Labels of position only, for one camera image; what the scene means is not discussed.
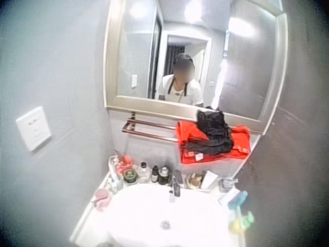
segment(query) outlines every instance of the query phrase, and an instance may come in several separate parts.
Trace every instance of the green bottle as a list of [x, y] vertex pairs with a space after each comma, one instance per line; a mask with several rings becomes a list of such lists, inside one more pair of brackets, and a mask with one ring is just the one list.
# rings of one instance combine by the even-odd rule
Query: green bottle
[[246, 216], [242, 216], [241, 218], [231, 222], [229, 228], [234, 233], [243, 233], [246, 229], [250, 228], [254, 222], [255, 218], [249, 211]]

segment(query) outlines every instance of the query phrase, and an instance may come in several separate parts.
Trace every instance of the dark hair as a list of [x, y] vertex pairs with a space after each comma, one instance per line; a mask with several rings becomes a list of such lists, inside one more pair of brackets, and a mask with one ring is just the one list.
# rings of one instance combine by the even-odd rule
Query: dark hair
[[188, 55], [187, 53], [180, 53], [176, 56], [174, 60], [174, 64], [177, 63], [178, 60], [183, 60], [183, 59], [189, 60], [193, 63], [193, 60], [190, 55]]

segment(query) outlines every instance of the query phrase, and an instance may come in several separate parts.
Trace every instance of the faucet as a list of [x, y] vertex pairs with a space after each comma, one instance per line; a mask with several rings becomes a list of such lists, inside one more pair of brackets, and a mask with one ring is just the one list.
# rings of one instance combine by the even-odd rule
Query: faucet
[[176, 197], [180, 197], [180, 184], [178, 183], [175, 175], [171, 178], [170, 202], [174, 203]]

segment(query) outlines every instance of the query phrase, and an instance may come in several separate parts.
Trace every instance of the red towel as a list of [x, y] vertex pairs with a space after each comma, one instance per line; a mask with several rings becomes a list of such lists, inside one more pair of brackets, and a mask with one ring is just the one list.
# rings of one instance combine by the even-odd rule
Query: red towel
[[179, 121], [176, 127], [176, 136], [178, 138], [180, 157], [183, 164], [210, 162], [222, 158], [238, 158], [243, 160], [250, 154], [250, 131], [245, 126], [238, 126], [232, 129], [231, 137], [234, 141], [234, 146], [229, 153], [219, 155], [201, 154], [182, 147], [182, 143], [187, 142], [191, 136], [209, 139], [197, 128], [194, 122]]

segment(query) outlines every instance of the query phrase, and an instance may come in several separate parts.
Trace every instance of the drain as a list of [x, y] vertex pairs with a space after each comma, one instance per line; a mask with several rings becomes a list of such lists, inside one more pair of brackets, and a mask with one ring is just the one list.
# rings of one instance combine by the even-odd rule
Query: drain
[[167, 220], [164, 220], [160, 223], [160, 227], [163, 229], [163, 230], [169, 230], [170, 229], [170, 223], [169, 221]]

